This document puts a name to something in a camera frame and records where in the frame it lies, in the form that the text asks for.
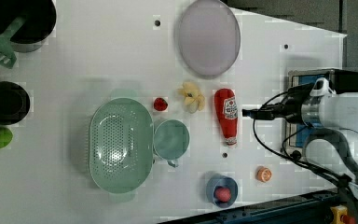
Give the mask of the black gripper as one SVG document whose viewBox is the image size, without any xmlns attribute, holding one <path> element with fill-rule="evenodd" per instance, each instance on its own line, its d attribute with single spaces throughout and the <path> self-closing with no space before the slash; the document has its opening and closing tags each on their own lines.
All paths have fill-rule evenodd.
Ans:
<svg viewBox="0 0 358 224">
<path fill-rule="evenodd" d="M 243 109 L 241 114 L 251 119 L 274 120 L 282 118 L 289 123 L 302 124 L 301 107 L 310 96 L 311 89 L 311 85 L 300 85 L 289 88 L 279 103 L 263 106 L 260 109 L 261 115 L 257 109 Z"/>
</svg>

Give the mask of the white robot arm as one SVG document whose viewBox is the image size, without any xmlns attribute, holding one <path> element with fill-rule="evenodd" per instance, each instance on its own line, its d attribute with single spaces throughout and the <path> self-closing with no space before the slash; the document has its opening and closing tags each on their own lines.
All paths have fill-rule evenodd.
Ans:
<svg viewBox="0 0 358 224">
<path fill-rule="evenodd" d="M 300 155 L 287 152 L 283 141 L 278 156 L 329 181 L 358 184 L 358 92 L 337 94 L 330 87 L 306 84 L 288 89 L 257 109 L 241 114 L 255 121 L 284 119 L 310 129 Z"/>
</svg>

